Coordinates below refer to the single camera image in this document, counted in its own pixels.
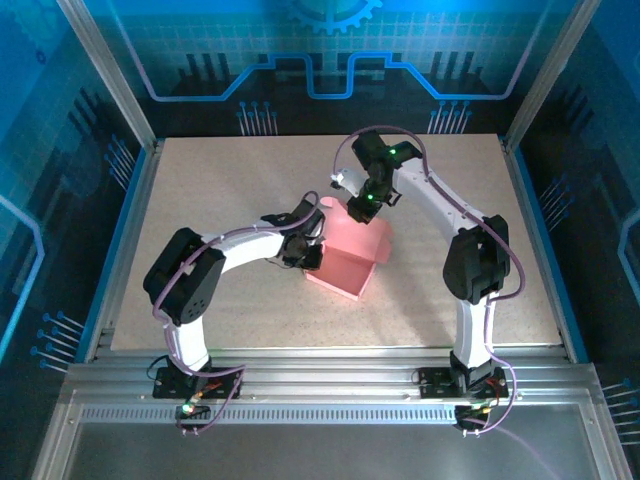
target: table surface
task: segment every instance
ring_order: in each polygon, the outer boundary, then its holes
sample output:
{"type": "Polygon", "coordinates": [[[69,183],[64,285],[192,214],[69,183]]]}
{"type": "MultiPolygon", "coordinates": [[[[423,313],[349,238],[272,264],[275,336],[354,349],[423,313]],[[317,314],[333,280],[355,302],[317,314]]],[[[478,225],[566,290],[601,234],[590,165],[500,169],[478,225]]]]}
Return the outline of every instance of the table surface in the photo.
{"type": "MultiPolygon", "coordinates": [[[[342,136],[171,138],[164,145],[149,206],[118,316],[114,350],[160,350],[162,329],[142,289],[144,275],[173,233],[223,233],[260,216],[291,211],[311,189],[346,198],[329,187],[342,136]]],[[[429,165],[485,215],[502,215],[521,259],[527,286],[496,308],[496,343],[560,343],[556,322],[495,135],[421,135],[429,165]]],[[[387,143],[403,137],[385,136],[387,143]]],[[[339,167],[357,167],[349,148],[339,167]]],[[[266,261],[222,277],[205,313],[209,348],[378,347],[453,344],[456,309],[442,280],[447,245],[408,201],[383,208],[394,229],[387,264],[378,265],[359,301],[349,300],[266,261]]],[[[513,291],[512,267],[504,292],[513,291]]]]}

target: pink box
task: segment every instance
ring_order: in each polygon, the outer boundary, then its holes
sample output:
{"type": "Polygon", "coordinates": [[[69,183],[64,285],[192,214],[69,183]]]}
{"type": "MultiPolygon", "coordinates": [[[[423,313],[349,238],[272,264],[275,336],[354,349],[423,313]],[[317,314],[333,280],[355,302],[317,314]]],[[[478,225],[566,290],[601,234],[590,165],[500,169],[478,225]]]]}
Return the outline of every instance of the pink box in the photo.
{"type": "Polygon", "coordinates": [[[386,263],[391,254],[393,230],[385,220],[374,218],[368,225],[358,223],[347,206],[333,197],[323,197],[325,215],[323,259],[319,270],[305,272],[307,279],[352,300],[358,300],[377,263],[386,263]]]}

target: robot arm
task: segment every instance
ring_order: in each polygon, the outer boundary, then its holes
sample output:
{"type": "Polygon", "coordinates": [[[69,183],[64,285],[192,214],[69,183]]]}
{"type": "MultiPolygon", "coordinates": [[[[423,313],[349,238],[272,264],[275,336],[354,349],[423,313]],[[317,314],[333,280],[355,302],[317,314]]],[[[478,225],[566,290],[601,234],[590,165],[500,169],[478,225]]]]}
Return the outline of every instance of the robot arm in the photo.
{"type": "MultiPolygon", "coordinates": [[[[260,227],[286,226],[303,218],[313,206],[306,200],[291,214],[268,215],[256,223],[254,231],[222,238],[206,250],[183,274],[161,309],[172,325],[171,335],[180,360],[191,370],[201,371],[209,366],[210,357],[204,342],[202,315],[211,303],[220,276],[249,262],[279,258],[289,267],[313,270],[320,267],[322,246],[317,240],[324,223],[320,210],[295,229],[267,231],[260,227]]],[[[218,235],[200,236],[188,228],[178,230],[160,254],[144,280],[144,289],[155,303],[169,279],[182,263],[198,248],[218,235]]]]}
{"type": "MultiPolygon", "coordinates": [[[[488,305],[487,301],[502,288],[509,273],[509,257],[493,238],[436,190],[425,175],[421,153],[411,143],[388,146],[376,132],[369,132],[358,137],[353,150],[368,178],[347,169],[332,176],[335,188],[344,188],[352,195],[347,204],[352,218],[369,223],[383,205],[394,206],[401,197],[406,197],[420,206],[449,245],[443,277],[457,304],[457,336],[451,363],[461,373],[461,382],[464,380],[469,387],[486,377],[492,368],[484,344],[485,313],[486,308],[491,308],[491,326],[493,304],[488,305]]],[[[428,174],[466,212],[483,218],[508,241],[508,227],[502,217],[484,217],[435,173],[428,174]]]]}

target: gear graphic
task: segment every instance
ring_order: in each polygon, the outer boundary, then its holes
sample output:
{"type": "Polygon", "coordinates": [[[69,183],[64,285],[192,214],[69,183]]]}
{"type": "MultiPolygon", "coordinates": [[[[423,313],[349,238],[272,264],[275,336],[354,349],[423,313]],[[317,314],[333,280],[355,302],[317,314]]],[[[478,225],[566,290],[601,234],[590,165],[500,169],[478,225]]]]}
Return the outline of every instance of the gear graphic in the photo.
{"type": "Polygon", "coordinates": [[[5,0],[2,6],[38,51],[45,50],[60,29],[56,0],[5,0]]]}
{"type": "Polygon", "coordinates": [[[290,20],[309,26],[313,33],[347,32],[347,27],[360,27],[363,18],[372,18],[371,11],[382,6],[381,0],[286,0],[290,20]]]}

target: white arm segment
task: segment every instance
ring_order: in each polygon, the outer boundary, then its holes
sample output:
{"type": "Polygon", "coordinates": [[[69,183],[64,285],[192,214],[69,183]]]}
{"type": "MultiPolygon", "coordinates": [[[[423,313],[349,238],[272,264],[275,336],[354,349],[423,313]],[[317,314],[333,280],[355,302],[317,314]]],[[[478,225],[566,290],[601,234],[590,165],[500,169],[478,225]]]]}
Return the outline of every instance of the white arm segment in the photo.
{"type": "MultiPolygon", "coordinates": [[[[478,218],[483,217],[482,212],[462,200],[433,171],[431,177],[468,212],[478,218]]],[[[331,179],[354,196],[359,194],[365,183],[365,178],[361,173],[347,169],[340,170],[336,175],[332,175],[331,179]]],[[[458,235],[461,228],[472,229],[476,226],[473,221],[453,208],[427,180],[422,159],[408,160],[398,170],[395,170],[393,188],[420,206],[427,217],[435,223],[447,245],[451,244],[451,240],[458,235]]],[[[489,361],[489,353],[484,345],[486,305],[487,297],[482,298],[477,305],[456,299],[457,333],[453,353],[468,368],[475,368],[489,361]]],[[[490,328],[493,326],[493,310],[492,308],[489,317],[490,328]]]]}
{"type": "MultiPolygon", "coordinates": [[[[272,225],[261,221],[256,226],[272,225]]],[[[202,237],[202,241],[207,243],[215,237],[217,235],[207,234],[202,237]]],[[[254,260],[277,256],[283,241],[284,237],[277,232],[249,232],[231,237],[228,240],[223,239],[221,243],[211,248],[222,251],[227,258],[222,267],[222,273],[224,273],[254,260]]],[[[209,361],[209,352],[204,343],[202,317],[179,327],[171,324],[167,328],[172,329],[176,350],[182,362],[191,370],[200,370],[209,361]]]]}

